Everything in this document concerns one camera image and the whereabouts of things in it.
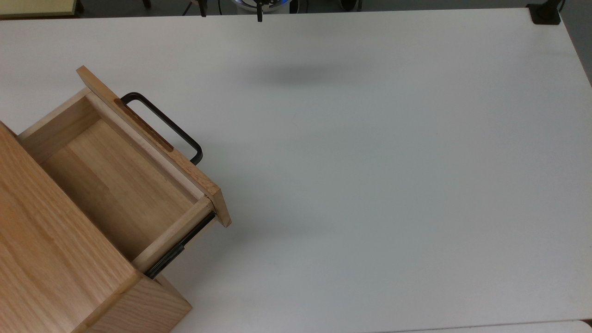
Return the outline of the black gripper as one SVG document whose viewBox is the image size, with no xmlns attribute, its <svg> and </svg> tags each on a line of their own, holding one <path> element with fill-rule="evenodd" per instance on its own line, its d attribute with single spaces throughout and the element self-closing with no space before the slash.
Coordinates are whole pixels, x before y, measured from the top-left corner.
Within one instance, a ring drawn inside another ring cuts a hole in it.
<svg viewBox="0 0 592 333">
<path fill-rule="evenodd" d="M 264 16 L 264 7 L 277 6 L 277 0 L 254 0 L 254 6 L 257 7 L 257 21 L 262 22 Z"/>
</svg>

